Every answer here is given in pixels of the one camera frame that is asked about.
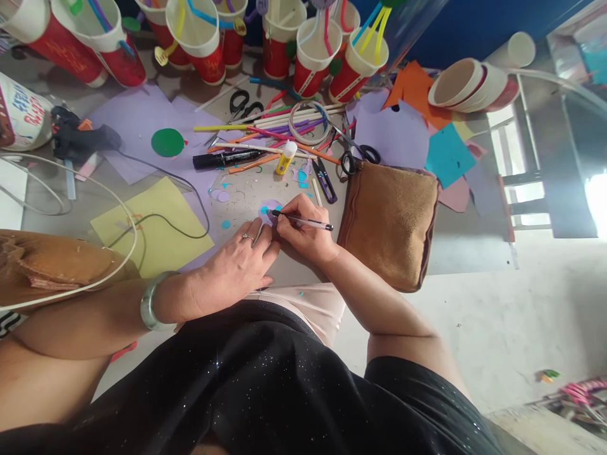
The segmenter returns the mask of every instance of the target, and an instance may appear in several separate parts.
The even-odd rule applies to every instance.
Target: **glue gun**
[[[55,106],[52,118],[52,154],[61,160],[71,160],[81,166],[98,150],[118,150],[120,135],[108,125],[96,130],[80,131],[80,118],[62,106]]]

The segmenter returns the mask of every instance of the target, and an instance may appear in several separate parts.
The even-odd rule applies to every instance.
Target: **bracelet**
[[[314,140],[306,139],[297,131],[295,127],[295,123],[293,122],[293,116],[295,113],[302,108],[303,106],[312,106],[315,107],[317,111],[321,113],[322,119],[324,120],[324,133],[320,138],[316,138]],[[331,127],[329,125],[329,114],[327,110],[324,108],[322,104],[313,100],[300,101],[293,106],[291,109],[291,114],[289,115],[289,131],[291,131],[291,135],[295,138],[297,142],[300,142],[304,145],[316,145],[318,143],[325,142],[329,134],[331,133]]]
[[[179,272],[168,271],[163,272],[158,275],[156,278],[151,280],[150,284],[147,285],[145,289],[144,296],[141,297],[141,306],[140,313],[141,319],[144,322],[145,326],[151,331],[161,332],[166,330],[174,330],[177,327],[177,324],[164,324],[160,322],[156,315],[154,314],[154,310],[152,309],[152,304],[154,300],[154,293],[156,292],[156,288],[160,283],[162,283],[168,277],[179,275]]]

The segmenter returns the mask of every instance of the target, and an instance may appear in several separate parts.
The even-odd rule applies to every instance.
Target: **scissors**
[[[355,158],[352,154],[352,147],[358,150],[363,160],[369,161],[373,164],[379,164],[381,162],[381,155],[376,149],[374,149],[370,145],[358,145],[352,140],[352,135],[350,134],[350,125],[348,124],[348,121],[344,122],[345,133],[341,131],[339,126],[335,125],[332,121],[329,120],[329,122],[331,123],[335,131],[337,131],[337,133],[341,137],[343,137],[348,143],[348,146],[344,148],[344,153],[340,158],[341,168],[347,176],[352,177],[359,171],[356,167],[356,162],[359,161],[359,159]]]
[[[240,116],[239,120],[249,117],[251,115],[251,112],[253,112],[255,109],[258,109],[260,113],[262,113],[264,111],[265,107],[259,101],[252,102],[247,107],[247,104],[250,100],[251,100],[251,96],[248,94],[248,91],[246,91],[246,90],[239,89],[232,94],[232,96],[230,97],[230,113],[232,114],[232,117],[230,117],[228,124],[232,124],[232,122],[234,122],[234,120],[236,120],[236,117],[241,112],[242,112],[242,115]],[[211,136],[210,139],[208,141],[206,141],[204,145],[206,145],[208,147],[212,147],[217,142],[218,137],[219,137],[219,132],[213,134],[213,136]]]

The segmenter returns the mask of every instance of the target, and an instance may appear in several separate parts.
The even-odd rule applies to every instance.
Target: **person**
[[[329,222],[305,195],[282,212]],[[261,225],[153,292],[139,279],[45,306],[0,342],[0,451],[500,453],[444,343],[401,294],[328,231],[283,215],[279,240],[331,283],[267,288],[280,244]],[[330,349],[345,304],[369,333],[364,378]],[[163,324],[183,325],[90,403],[109,357]]]

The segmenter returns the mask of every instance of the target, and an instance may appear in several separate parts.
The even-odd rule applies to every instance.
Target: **hand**
[[[282,213],[299,215],[316,221],[329,222],[329,212],[323,207],[314,205],[304,194],[297,195],[285,205]],[[322,265],[337,257],[340,248],[331,238],[331,233],[316,227],[303,225],[295,228],[284,216],[278,217],[278,233],[288,241],[305,258]]]
[[[272,241],[272,229],[267,224],[257,235],[261,224],[261,218],[247,221],[205,265],[175,277],[183,277],[185,282],[183,291],[179,293],[180,308],[172,310],[179,314],[165,319],[185,322],[216,313],[234,305],[255,289],[272,284],[274,280],[266,272],[278,257],[280,244]],[[244,234],[253,237],[255,242],[251,238],[243,238]],[[174,306],[177,302],[175,293],[172,294]]]

